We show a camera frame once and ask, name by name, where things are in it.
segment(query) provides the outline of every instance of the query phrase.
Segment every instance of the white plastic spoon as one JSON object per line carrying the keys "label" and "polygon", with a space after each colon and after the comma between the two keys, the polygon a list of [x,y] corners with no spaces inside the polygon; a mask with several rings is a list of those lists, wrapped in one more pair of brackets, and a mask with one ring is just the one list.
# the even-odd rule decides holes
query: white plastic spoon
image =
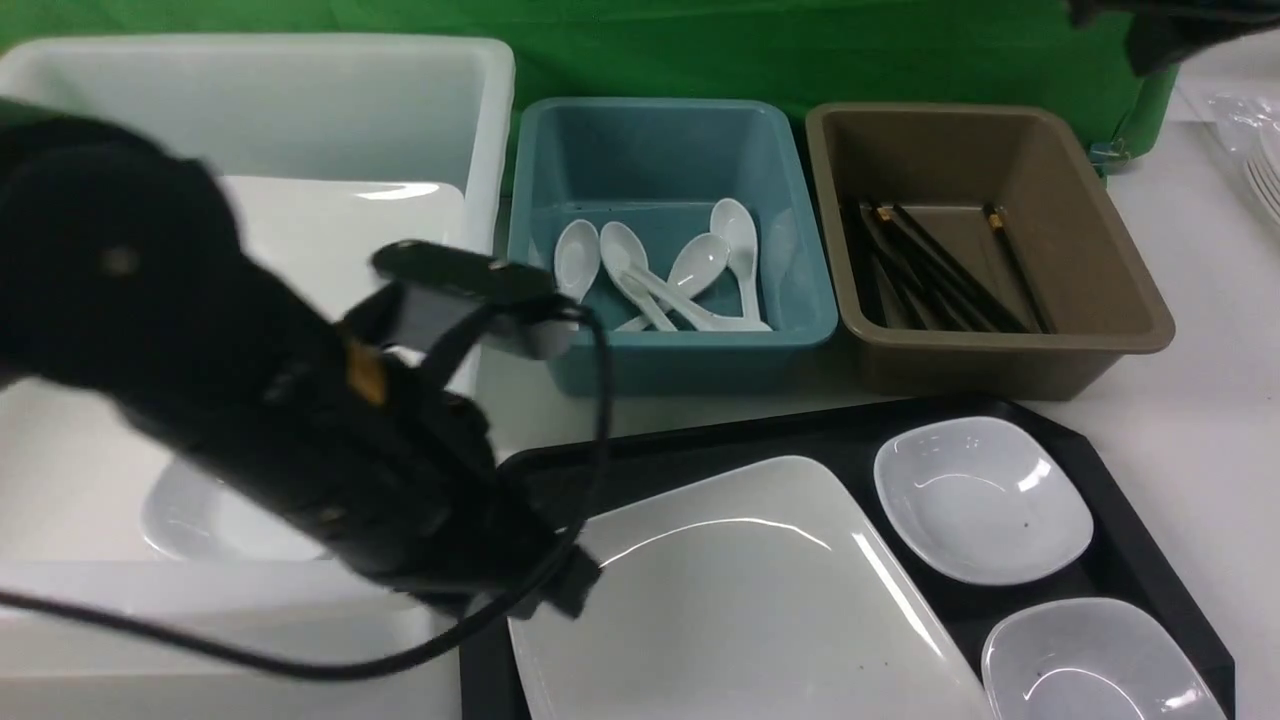
{"label": "white plastic spoon", "polygon": [[573,302],[586,297],[600,272],[600,234],[586,220],[573,220],[556,241],[556,287]]}
{"label": "white plastic spoon", "polygon": [[[718,234],[704,232],[690,240],[680,255],[676,255],[676,261],[671,265],[671,273],[667,275],[667,283],[692,300],[705,292],[727,266],[728,243]],[[658,306],[662,307],[663,313],[671,311],[671,305],[666,302],[660,302]],[[649,318],[640,315],[618,325],[614,332],[643,331],[648,327]]]}
{"label": "white plastic spoon", "polygon": [[[640,245],[640,238],[635,233],[603,233],[600,236],[600,254],[604,260],[604,269],[609,273],[611,278],[616,277],[622,282],[639,283],[643,290],[652,292],[659,300],[667,301],[695,329],[704,332],[767,332],[772,329],[759,320],[717,315],[676,292],[673,287],[649,272],[648,256],[644,254],[644,246]],[[666,315],[662,315],[662,319],[667,320]]]}
{"label": "white plastic spoon", "polygon": [[[631,232],[631,228],[623,225],[622,223],[605,223],[604,228],[600,229],[600,250],[604,247],[639,247],[640,252],[632,263],[632,256],[623,251],[627,258],[628,265],[643,264],[645,269],[649,268],[649,256],[644,251],[644,245],[640,245],[640,238],[636,233]],[[676,325],[672,323],[667,315],[658,307],[658,302],[654,301],[653,296],[644,288],[644,286],[635,281],[635,278],[623,275],[616,272],[616,266],[611,266],[608,263],[604,264],[604,272],[609,274],[609,279],[613,284],[630,300],[653,327],[659,331],[673,333],[676,332]]]}
{"label": "white plastic spoon", "polygon": [[755,274],[760,240],[751,213],[737,200],[726,197],[712,208],[710,231],[728,242],[728,269],[737,277],[737,291],[742,296],[742,316],[759,320],[760,301],[755,295]]}

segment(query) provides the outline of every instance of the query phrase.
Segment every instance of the black chopstick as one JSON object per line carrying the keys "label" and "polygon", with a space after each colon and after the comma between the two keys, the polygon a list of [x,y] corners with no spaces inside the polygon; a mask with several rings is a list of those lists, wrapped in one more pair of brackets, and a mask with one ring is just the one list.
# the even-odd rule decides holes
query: black chopstick
{"label": "black chopstick", "polygon": [[942,243],[929,233],[910,213],[899,204],[893,204],[893,214],[906,224],[914,233],[916,241],[928,247],[925,255],[942,270],[938,277],[946,281],[955,292],[960,293],[978,313],[980,313],[996,329],[1006,333],[1025,333],[1027,325],[1009,311],[1007,307],[973,277],[959,260],[942,247]]}
{"label": "black chopstick", "polygon": [[877,245],[874,240],[872,240],[869,247],[872,254],[876,255],[876,259],[879,261],[881,270],[884,272],[884,278],[888,281],[888,287],[893,291],[893,296],[897,297],[897,304],[901,305],[902,311],[906,313],[908,325],[913,331],[928,329],[928,325],[924,324],[924,318],[920,316],[920,311],[915,307],[915,304],[911,302],[911,296],[906,292],[906,290],[904,290],[904,286],[911,287],[916,295],[923,291],[919,286],[916,286],[915,281],[908,274],[908,272],[900,268],[897,261],[893,260],[893,258],[888,255],[884,249]]}
{"label": "black chopstick", "polygon": [[942,329],[946,331],[960,331],[960,323],[951,315],[947,310],[947,304],[934,290],[936,283],[932,282],[922,266],[922,259],[911,252],[911,246],[914,245],[911,238],[906,234],[902,228],[893,222],[893,215],[882,206],[872,205],[872,217],[879,223],[881,236],[888,243],[888,246],[897,251],[899,256],[906,263],[911,274],[916,279],[919,287],[920,302],[929,310],[940,324]]}
{"label": "black chopstick", "polygon": [[845,224],[845,247],[849,249],[858,305],[868,320],[887,328],[888,319],[884,316],[884,304],[881,300],[876,259],[868,247],[873,242],[872,231],[863,219],[863,209],[854,201],[841,202],[840,215]]}
{"label": "black chopstick", "polygon": [[991,225],[991,232],[996,236],[996,245],[1000,246],[1000,251],[1005,255],[1005,261],[1009,263],[1014,281],[1018,282],[1018,290],[1021,291],[1027,305],[1032,309],[1032,315],[1036,318],[1039,332],[1051,332],[1048,320],[1044,319],[1044,311],[1041,310],[1039,302],[1036,301],[1032,283],[1027,279],[1027,272],[1023,269],[1023,264],[1018,261],[1018,254],[1014,252],[1014,243],[1009,241],[1009,233],[1005,232],[1005,220],[996,211],[996,206],[989,202],[983,205],[982,211],[987,215],[987,224]]}

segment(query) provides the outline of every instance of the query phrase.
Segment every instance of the green cloth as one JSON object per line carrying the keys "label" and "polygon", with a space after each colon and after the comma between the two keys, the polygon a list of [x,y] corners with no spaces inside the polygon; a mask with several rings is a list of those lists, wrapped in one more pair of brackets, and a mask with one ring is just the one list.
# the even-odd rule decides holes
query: green cloth
{"label": "green cloth", "polygon": [[0,49],[55,35],[406,32],[497,37],[516,108],[548,96],[1039,105],[1085,145],[1155,143],[1171,73],[1135,78],[1125,15],[1061,0],[0,0]]}

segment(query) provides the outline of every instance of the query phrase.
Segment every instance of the white bowl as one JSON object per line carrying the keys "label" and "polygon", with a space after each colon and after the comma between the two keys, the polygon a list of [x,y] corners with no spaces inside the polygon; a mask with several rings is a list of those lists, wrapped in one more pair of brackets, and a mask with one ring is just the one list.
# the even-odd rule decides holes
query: white bowl
{"label": "white bowl", "polygon": [[989,719],[840,480],[780,457],[593,519],[586,611],[512,621],[534,720]]}
{"label": "white bowl", "polygon": [[1169,633],[1119,600],[1062,600],[996,625],[982,679],[998,720],[1226,720]]}
{"label": "white bowl", "polygon": [[319,560],[324,546],[174,460],[142,503],[142,536],[175,560]]}
{"label": "white bowl", "polygon": [[1093,539],[1075,486],[1025,430],[960,418],[902,433],[876,455],[890,523],[934,570],[1015,585],[1061,570]]}

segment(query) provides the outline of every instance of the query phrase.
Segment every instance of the teal plastic bin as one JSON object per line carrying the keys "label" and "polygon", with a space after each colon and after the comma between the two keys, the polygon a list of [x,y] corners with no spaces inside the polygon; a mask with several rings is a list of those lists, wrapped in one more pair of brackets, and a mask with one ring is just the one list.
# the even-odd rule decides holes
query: teal plastic bin
{"label": "teal plastic bin", "polygon": [[[797,352],[835,332],[835,293],[791,127],[777,108],[745,100],[553,99],[525,111],[512,261],[549,270],[564,225],[618,220],[645,245],[650,269],[667,277],[685,243],[708,231],[722,197],[737,199],[755,219],[760,310],[776,332],[611,332],[620,395],[768,389]],[[639,314],[603,268],[585,302],[609,328]],[[728,272],[698,302],[742,313]],[[580,331],[550,363],[568,395],[596,391],[590,343]]]}

